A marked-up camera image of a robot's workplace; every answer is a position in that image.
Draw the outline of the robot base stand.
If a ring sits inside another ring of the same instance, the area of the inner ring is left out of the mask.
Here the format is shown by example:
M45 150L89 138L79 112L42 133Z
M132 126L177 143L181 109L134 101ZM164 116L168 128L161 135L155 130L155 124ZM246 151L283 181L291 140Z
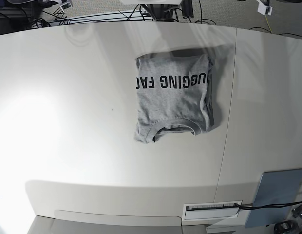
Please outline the robot base stand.
M159 4L140 4L139 12L142 21L150 17L153 22L179 22L178 13L181 13L183 19L194 18L193 4L191 0L178 0L177 3L168 4L167 0Z

